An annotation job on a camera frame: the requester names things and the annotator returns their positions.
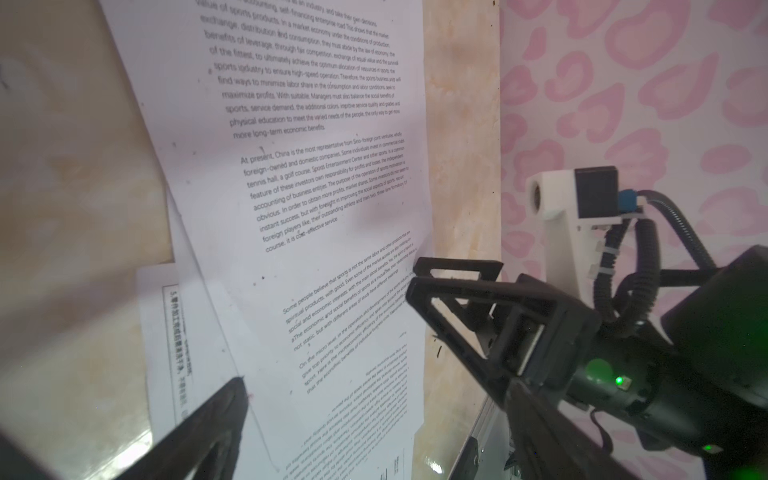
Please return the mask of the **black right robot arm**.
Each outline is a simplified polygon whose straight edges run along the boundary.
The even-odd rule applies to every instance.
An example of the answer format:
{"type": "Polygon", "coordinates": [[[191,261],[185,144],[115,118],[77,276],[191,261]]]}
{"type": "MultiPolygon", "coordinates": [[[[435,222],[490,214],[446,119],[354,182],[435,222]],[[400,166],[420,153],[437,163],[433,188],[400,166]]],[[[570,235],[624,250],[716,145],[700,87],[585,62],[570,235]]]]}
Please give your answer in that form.
{"type": "Polygon", "coordinates": [[[423,257],[406,300],[506,412],[527,479],[627,479],[629,470],[558,408],[592,406],[633,426],[643,447],[699,457],[710,479],[767,475],[767,250],[696,282],[661,319],[665,341],[600,330],[598,313],[498,261],[423,257]]]}

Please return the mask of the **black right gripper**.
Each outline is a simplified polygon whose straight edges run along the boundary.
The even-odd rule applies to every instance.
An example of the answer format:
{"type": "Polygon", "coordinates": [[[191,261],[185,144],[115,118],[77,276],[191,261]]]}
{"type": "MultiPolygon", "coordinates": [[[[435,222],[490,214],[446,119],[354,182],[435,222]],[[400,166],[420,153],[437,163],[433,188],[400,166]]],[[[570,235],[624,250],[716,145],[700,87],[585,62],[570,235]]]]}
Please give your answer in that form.
{"type": "Polygon", "coordinates": [[[675,447],[708,468],[767,465],[764,317],[665,317],[670,343],[649,324],[602,334],[597,312],[528,275],[415,277],[406,301],[498,405],[520,381],[632,425],[648,451],[675,447]]]}

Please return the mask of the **printed paper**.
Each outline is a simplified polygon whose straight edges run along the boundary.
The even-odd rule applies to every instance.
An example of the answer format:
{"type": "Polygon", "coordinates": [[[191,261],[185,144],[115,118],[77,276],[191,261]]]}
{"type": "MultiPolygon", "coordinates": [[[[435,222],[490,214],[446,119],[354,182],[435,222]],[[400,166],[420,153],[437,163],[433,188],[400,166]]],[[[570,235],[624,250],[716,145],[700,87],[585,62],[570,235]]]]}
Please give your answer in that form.
{"type": "Polygon", "coordinates": [[[280,479],[405,479],[431,244],[418,1],[101,5],[280,479]]]}

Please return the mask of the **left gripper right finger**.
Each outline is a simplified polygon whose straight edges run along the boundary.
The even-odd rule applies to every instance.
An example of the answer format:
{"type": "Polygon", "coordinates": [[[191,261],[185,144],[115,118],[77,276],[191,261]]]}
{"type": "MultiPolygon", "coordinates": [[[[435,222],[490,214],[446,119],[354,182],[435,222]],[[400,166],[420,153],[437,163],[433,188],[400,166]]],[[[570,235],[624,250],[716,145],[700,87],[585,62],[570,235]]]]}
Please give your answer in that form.
{"type": "Polygon", "coordinates": [[[524,479],[632,479],[634,475],[524,383],[506,391],[515,458],[524,479]]]}

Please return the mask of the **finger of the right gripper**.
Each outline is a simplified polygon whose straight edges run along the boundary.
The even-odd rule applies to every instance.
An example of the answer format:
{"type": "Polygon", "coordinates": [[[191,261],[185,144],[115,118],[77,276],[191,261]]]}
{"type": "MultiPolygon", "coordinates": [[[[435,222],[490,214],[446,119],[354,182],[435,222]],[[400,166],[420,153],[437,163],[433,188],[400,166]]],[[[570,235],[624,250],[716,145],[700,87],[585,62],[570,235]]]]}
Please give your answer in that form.
{"type": "Polygon", "coordinates": [[[497,260],[420,257],[413,267],[412,308],[439,336],[457,334],[433,304],[439,300],[466,329],[478,333],[492,323],[490,288],[502,269],[497,260]]]}

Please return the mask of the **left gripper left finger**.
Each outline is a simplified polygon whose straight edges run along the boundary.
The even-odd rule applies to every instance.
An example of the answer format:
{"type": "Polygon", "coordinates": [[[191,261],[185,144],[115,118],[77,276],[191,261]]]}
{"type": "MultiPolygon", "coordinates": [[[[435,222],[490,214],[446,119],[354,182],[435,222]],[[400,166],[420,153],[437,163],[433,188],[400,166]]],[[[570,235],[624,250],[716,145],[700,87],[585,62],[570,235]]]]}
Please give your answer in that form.
{"type": "Polygon", "coordinates": [[[119,477],[231,479],[247,412],[244,381],[234,377],[119,477]]]}

